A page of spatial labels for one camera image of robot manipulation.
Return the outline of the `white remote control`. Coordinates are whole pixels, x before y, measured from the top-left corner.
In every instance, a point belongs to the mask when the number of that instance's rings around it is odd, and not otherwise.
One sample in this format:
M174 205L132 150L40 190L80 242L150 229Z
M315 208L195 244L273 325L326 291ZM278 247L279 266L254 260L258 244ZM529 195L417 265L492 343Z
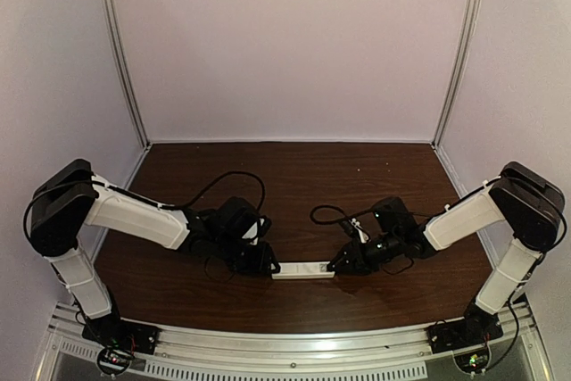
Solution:
M327 261L284 262L280 270L272 273L273 280L310 280L329 279L335 276L334 271L327 269Z

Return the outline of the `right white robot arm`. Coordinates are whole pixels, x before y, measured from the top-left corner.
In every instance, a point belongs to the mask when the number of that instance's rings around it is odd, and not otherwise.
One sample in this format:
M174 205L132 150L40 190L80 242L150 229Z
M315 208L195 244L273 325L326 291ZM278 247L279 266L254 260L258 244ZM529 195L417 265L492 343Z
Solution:
M559 244L567 229L565 205L557 186L523 164L510 162L497 177L423 222L400 197L387 197L367 210L380 227L375 237L365 237L355 216L342 216L337 224L350 241L327 268L335 274L368 275L398 256L428 259L503 224L512 239L464 314L465 319L492 319Z

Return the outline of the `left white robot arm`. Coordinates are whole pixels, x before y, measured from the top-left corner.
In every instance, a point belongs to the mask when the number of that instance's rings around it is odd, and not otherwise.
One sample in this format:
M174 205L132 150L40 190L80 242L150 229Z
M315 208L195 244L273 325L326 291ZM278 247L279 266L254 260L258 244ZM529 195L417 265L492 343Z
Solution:
M111 316L116 305L79 242L84 226L218 258L237 274L271 276L281 270L264 240L270 219L244 198L231 196L219 208L201 211L191 203L160 203L115 186L95 174L90 162L76 159L34 192L22 229L89 320Z

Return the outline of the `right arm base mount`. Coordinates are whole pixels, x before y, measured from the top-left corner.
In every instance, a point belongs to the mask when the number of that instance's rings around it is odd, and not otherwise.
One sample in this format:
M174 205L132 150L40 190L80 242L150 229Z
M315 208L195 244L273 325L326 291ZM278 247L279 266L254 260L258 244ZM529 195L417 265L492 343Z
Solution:
M426 329L426 335L432 353L437 354L499 339L503 330L496 314L470 303L461 319L439 320Z

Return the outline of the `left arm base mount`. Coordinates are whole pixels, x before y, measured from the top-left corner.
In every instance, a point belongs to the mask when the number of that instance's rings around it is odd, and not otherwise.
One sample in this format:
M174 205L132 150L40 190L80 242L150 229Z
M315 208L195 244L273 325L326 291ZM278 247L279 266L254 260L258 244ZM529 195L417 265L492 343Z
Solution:
M116 309L98 319L84 317L82 337L103 347L153 355L160 329L153 325L122 319Z

